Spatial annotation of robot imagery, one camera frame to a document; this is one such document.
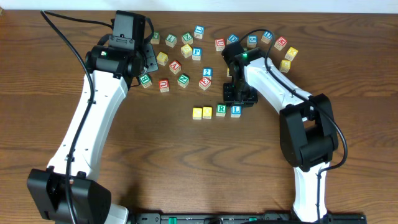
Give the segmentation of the blue L block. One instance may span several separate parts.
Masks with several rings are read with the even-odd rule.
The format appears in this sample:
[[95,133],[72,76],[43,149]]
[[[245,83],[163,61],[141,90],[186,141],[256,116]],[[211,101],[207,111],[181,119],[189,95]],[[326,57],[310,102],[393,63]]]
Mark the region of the blue L block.
[[241,106],[232,106],[231,107],[231,117],[232,118],[240,118],[242,113]]

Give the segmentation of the green R block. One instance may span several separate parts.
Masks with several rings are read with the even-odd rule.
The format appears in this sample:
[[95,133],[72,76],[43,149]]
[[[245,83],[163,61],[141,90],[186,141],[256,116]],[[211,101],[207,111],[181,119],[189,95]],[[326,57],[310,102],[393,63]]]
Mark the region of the green R block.
[[216,116],[225,117],[226,116],[226,105],[218,104],[216,107]]

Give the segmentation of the yellow O block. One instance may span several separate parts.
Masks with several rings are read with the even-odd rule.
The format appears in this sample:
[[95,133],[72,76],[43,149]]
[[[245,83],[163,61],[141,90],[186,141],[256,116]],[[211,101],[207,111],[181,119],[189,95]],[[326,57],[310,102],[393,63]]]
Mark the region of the yellow O block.
[[213,114],[213,108],[210,106],[205,106],[202,108],[202,118],[211,119]]

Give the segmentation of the yellow C block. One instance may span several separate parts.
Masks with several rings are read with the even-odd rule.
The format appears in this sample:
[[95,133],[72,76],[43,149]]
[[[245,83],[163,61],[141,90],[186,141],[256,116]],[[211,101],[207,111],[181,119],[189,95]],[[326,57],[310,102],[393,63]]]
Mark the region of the yellow C block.
[[192,118],[193,119],[202,119],[202,113],[203,113],[202,108],[193,108]]

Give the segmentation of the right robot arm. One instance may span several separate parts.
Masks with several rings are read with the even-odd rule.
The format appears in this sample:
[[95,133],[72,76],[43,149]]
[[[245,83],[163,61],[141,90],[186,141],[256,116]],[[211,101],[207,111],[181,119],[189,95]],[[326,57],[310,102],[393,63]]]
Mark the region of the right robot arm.
[[228,44],[221,53],[231,82],[223,85],[223,100],[231,110],[252,106],[262,95],[279,114],[280,148],[294,168],[293,211],[301,222],[320,222],[327,214],[325,176],[338,148],[330,100],[313,96],[286,78],[259,48],[245,51]]

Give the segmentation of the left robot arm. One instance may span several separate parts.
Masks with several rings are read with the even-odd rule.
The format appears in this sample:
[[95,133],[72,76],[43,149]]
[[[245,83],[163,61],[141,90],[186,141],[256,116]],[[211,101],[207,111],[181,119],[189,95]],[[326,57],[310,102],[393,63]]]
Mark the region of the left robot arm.
[[111,201],[111,192],[98,183],[101,156],[114,116],[132,82],[143,84],[158,69],[151,20],[117,11],[111,33],[79,56],[83,89],[57,152],[45,170],[32,169],[27,188],[43,219],[56,223],[126,223],[129,211]]

